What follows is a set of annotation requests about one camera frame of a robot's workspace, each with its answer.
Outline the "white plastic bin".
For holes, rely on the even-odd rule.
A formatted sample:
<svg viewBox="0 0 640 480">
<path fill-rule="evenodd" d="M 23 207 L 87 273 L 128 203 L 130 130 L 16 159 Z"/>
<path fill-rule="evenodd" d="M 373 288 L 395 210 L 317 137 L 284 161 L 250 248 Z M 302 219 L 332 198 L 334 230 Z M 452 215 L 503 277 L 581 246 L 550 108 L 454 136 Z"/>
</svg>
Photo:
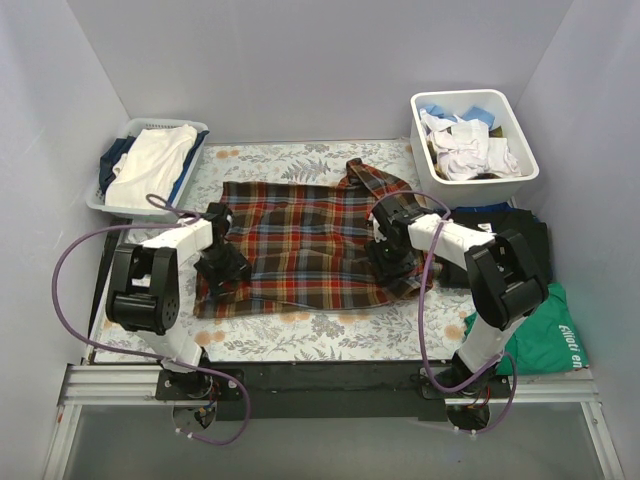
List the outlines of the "white plastic bin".
<svg viewBox="0 0 640 480">
<path fill-rule="evenodd" d="M 410 143 L 421 189 L 448 206 L 505 202 L 539 176 L 502 92 L 421 92 L 411 97 L 410 107 Z"/>
</svg>

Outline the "white folded garment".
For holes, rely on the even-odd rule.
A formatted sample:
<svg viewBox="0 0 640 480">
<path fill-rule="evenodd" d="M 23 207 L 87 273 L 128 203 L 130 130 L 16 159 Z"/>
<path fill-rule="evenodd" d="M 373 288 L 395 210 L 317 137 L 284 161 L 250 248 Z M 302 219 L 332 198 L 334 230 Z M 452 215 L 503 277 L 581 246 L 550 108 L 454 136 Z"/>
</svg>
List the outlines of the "white folded garment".
<svg viewBox="0 0 640 480">
<path fill-rule="evenodd" d="M 146 199 L 155 194 L 169 199 L 198 131 L 184 124 L 170 129 L 143 129 L 115 165 L 115 179 L 107 187 L 109 208 L 152 209 Z"/>
</svg>

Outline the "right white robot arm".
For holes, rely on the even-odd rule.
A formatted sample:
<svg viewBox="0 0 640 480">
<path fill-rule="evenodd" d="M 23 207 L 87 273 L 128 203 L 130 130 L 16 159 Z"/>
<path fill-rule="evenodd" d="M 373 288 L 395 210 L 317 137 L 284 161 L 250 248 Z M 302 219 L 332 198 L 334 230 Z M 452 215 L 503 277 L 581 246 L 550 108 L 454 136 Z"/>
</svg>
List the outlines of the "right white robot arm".
<svg viewBox="0 0 640 480">
<path fill-rule="evenodd" d="M 421 253 L 427 264 L 439 257 L 466 273 L 476 320 L 450 367 L 427 376 L 443 392 L 479 395 L 512 335 L 549 296 L 526 239 L 513 230 L 490 233 L 456 223 L 448 213 L 404 206 L 394 194 L 378 200 L 369 218 L 374 238 L 366 252 L 378 283 L 407 276 Z"/>
</svg>

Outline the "aluminium frame rail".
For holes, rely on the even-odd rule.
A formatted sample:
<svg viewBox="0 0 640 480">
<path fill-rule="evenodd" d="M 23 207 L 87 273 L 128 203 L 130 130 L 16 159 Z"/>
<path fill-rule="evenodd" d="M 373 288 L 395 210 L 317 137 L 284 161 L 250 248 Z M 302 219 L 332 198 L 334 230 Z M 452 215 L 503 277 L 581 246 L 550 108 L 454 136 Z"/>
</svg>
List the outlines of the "aluminium frame rail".
<svg viewBox="0 0 640 480">
<path fill-rule="evenodd" d="M 244 384 L 228 376 L 221 383 L 217 417 L 221 421 L 241 420 L 244 417 L 244 403 L 239 387 Z M 602 413 L 599 393 L 589 371 L 519 378 L 498 376 L 490 381 L 489 387 L 491 396 L 486 401 L 488 405 L 580 405 L 605 478 L 623 478 L 624 473 Z M 468 399 L 463 395 L 444 395 Z M 65 372 L 58 399 L 62 428 L 66 431 L 76 427 L 84 406 L 168 405 L 195 408 L 203 403 L 202 399 L 179 392 L 168 375 L 159 366 L 151 364 L 70 366 Z M 462 405 L 460 402 L 447 405 L 445 411 Z"/>
</svg>

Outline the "plaid long sleeve shirt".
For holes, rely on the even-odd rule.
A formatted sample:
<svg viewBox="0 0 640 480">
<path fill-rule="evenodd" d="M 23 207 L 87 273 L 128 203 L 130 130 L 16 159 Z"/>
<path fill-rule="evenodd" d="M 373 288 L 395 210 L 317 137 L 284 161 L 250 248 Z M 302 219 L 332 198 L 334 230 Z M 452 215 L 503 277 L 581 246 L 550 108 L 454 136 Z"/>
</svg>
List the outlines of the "plaid long sleeve shirt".
<svg viewBox="0 0 640 480">
<path fill-rule="evenodd" d="M 380 285 L 365 251 L 373 239 L 368 215 L 375 201 L 391 194 L 414 206 L 409 190 L 401 178 L 359 158 L 346 163 L 335 186 L 224 183 L 221 201 L 233 213 L 226 237 L 248 260 L 251 278 L 216 295 L 198 275 L 194 316 L 366 309 L 415 295 L 431 282 L 422 275 L 422 254 L 408 273 Z"/>
</svg>

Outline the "floral table mat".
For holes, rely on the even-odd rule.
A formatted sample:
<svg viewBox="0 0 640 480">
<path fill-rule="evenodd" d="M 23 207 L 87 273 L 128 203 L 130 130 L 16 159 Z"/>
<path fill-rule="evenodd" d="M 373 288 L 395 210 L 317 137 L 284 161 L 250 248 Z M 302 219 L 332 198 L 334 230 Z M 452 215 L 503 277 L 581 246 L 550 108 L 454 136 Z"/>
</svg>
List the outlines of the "floral table mat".
<svg viewBox="0 0 640 480">
<path fill-rule="evenodd" d="M 411 146 L 386 141 L 209 145 L 189 182 L 183 207 L 203 210 L 220 199 L 226 181 L 264 181 L 333 186 L 347 161 L 364 163 L 419 185 Z M 425 298 L 424 336 L 418 334 L 416 298 L 380 308 L 295 311 L 220 319 L 193 316 L 195 271 L 180 272 L 179 323 L 214 361 L 417 360 L 426 344 L 432 360 L 447 360 L 464 337 L 473 311 L 465 290 L 432 287 Z"/>
</svg>

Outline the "black folded shirt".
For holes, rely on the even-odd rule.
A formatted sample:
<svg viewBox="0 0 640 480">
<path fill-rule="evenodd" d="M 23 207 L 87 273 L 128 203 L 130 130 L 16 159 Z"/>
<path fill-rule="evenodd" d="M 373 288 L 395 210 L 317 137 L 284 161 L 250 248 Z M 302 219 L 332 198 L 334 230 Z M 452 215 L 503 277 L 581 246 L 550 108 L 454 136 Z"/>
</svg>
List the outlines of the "black folded shirt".
<svg viewBox="0 0 640 480">
<path fill-rule="evenodd" d="M 527 242 L 543 280 L 552 282 L 550 242 L 547 225 L 531 211 L 516 209 L 507 203 L 486 207 L 459 207 L 452 212 L 451 219 L 465 227 L 489 233 L 504 233 L 514 230 Z M 427 286 L 437 283 L 441 287 L 468 289 L 466 273 L 455 264 L 435 257 L 430 267 Z"/>
</svg>

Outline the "light blue garment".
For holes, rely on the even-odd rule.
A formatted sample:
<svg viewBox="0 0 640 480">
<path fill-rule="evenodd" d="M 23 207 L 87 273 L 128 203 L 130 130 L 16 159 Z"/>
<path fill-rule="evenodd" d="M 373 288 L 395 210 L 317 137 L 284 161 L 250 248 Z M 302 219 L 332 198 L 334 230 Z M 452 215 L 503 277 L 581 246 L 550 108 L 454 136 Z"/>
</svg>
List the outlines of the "light blue garment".
<svg viewBox="0 0 640 480">
<path fill-rule="evenodd" d="M 437 104 L 427 104 L 426 106 L 421 107 L 418 112 L 420 119 L 430 115 L 431 117 L 451 122 L 479 120 L 485 123 L 489 128 L 493 127 L 495 121 L 495 116 L 492 113 L 477 106 L 472 106 L 462 116 L 449 114 Z"/>
</svg>

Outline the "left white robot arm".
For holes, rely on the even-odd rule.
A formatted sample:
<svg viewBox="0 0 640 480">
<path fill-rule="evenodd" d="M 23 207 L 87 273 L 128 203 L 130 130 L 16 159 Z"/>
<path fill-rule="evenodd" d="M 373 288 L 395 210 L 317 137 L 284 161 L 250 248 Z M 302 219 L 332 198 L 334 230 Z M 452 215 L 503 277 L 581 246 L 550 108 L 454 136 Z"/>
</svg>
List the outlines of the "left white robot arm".
<svg viewBox="0 0 640 480">
<path fill-rule="evenodd" d="M 196 272 L 213 297 L 249 281 L 248 260 L 225 239 L 232 222 L 227 205 L 211 203 L 197 220 L 184 220 L 141 244 L 118 246 L 113 258 L 107 318 L 144 340 L 164 369 L 179 373 L 178 387 L 193 400 L 211 392 L 213 377 L 200 367 L 203 349 L 178 323 L 179 269 L 198 255 Z"/>
</svg>

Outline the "green shirt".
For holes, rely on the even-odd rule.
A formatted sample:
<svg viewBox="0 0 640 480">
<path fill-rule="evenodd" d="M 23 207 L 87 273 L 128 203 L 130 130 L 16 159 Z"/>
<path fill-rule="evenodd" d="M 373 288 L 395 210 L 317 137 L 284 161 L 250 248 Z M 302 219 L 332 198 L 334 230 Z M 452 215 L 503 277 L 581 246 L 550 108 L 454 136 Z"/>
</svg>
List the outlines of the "green shirt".
<svg viewBox="0 0 640 480">
<path fill-rule="evenodd" d="M 549 297 L 513 333 L 504 350 L 519 375 L 545 375 L 587 368 L 589 360 L 559 283 L 548 285 Z"/>
</svg>

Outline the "navy blue garment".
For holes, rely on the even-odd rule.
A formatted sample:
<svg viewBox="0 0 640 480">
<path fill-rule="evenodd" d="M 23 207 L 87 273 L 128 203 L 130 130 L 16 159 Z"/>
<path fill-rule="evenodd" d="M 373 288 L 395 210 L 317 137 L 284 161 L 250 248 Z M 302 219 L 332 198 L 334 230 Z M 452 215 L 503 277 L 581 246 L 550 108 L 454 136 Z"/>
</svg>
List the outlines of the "navy blue garment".
<svg viewBox="0 0 640 480">
<path fill-rule="evenodd" d="M 129 151 L 135 140 L 134 136 L 116 138 L 109 149 L 100 157 L 98 183 L 103 194 L 116 178 L 114 167 L 119 163 L 121 157 Z"/>
</svg>

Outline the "white crumpled clothes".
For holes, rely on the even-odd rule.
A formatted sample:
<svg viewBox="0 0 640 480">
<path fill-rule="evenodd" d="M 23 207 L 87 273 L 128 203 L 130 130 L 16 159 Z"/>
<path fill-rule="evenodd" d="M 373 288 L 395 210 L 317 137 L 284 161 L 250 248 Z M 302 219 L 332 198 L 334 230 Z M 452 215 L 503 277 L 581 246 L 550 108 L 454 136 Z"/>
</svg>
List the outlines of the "white crumpled clothes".
<svg viewBox="0 0 640 480">
<path fill-rule="evenodd" d="M 502 128 L 479 120 L 420 119 L 436 175 L 446 181 L 492 180 L 522 175 Z"/>
</svg>

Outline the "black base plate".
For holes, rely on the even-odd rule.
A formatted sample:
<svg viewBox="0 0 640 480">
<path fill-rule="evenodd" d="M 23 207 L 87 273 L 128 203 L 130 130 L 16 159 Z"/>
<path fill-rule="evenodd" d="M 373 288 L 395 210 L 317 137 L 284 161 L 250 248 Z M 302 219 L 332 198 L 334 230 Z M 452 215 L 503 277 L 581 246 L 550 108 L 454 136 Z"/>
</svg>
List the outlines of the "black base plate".
<svg viewBox="0 0 640 480">
<path fill-rule="evenodd" d="M 445 422 L 447 405 L 471 401 L 426 386 L 418 361 L 235 362 L 212 367 L 244 384 L 253 419 Z"/>
</svg>

